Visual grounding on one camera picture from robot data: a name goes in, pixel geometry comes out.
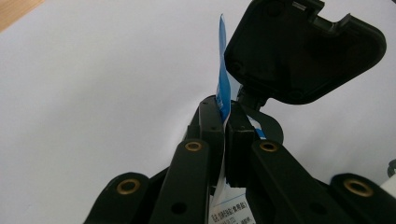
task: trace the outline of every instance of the white surface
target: white surface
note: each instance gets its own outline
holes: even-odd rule
[[[165,168],[196,106],[215,93],[219,15],[231,37],[245,1],[48,0],[0,34],[0,223],[81,223],[107,182]],[[315,177],[377,184],[396,158],[396,4],[331,1],[379,28],[373,69],[311,105],[264,112]]]

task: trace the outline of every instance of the blue label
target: blue label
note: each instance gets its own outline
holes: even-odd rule
[[[220,70],[219,70],[219,85],[216,92],[216,101],[218,103],[221,120],[225,122],[231,112],[231,87],[230,81],[227,77],[227,70],[225,68],[224,51],[227,45],[225,25],[223,16],[220,16],[219,23],[219,55],[220,55]]]

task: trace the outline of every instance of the wooden surface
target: wooden surface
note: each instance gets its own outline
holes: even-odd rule
[[[0,0],[0,32],[44,0]]]

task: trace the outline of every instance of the mounting hole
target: mounting hole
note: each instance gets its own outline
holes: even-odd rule
[[[358,179],[346,179],[344,180],[344,187],[350,192],[357,194],[361,197],[371,197],[374,191],[366,183]]]
[[[140,182],[137,179],[126,179],[117,185],[117,192],[122,195],[135,193],[140,188]]]
[[[184,203],[174,203],[171,210],[174,214],[181,215],[187,211],[187,205]]]
[[[185,148],[188,151],[199,151],[199,150],[201,150],[202,145],[199,142],[189,142],[186,144]]]
[[[319,215],[327,214],[327,209],[320,203],[311,203],[311,204],[309,204],[309,208],[316,214],[319,214]]]
[[[260,148],[267,152],[275,152],[278,150],[277,145],[275,145],[274,143],[271,143],[271,142],[267,142],[267,141],[261,142]]]

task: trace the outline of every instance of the black plastic housing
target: black plastic housing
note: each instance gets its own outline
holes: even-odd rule
[[[384,35],[346,15],[318,16],[317,0],[254,0],[226,51],[229,73],[263,100],[311,103],[377,64]]]

